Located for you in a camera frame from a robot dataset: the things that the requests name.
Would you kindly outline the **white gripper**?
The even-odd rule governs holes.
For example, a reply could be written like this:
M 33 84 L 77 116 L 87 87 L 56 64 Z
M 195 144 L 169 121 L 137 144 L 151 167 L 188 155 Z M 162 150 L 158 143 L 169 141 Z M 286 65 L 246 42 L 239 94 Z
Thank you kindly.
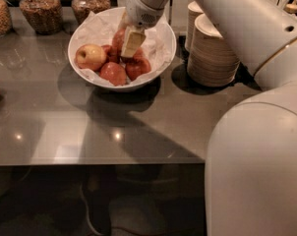
M 127 0 L 118 29 L 126 29 L 121 56 L 132 58 L 146 40 L 145 29 L 153 28 L 163 16 L 168 0 Z M 127 27 L 129 22 L 135 27 Z

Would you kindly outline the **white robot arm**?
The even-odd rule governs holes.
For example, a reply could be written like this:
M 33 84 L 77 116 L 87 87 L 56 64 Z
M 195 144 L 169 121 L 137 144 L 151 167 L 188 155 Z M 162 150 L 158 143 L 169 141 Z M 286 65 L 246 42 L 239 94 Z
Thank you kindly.
M 297 21 L 269 0 L 195 0 L 262 93 L 216 124 L 205 166 L 208 236 L 297 236 Z M 156 25 L 168 0 L 127 0 Z

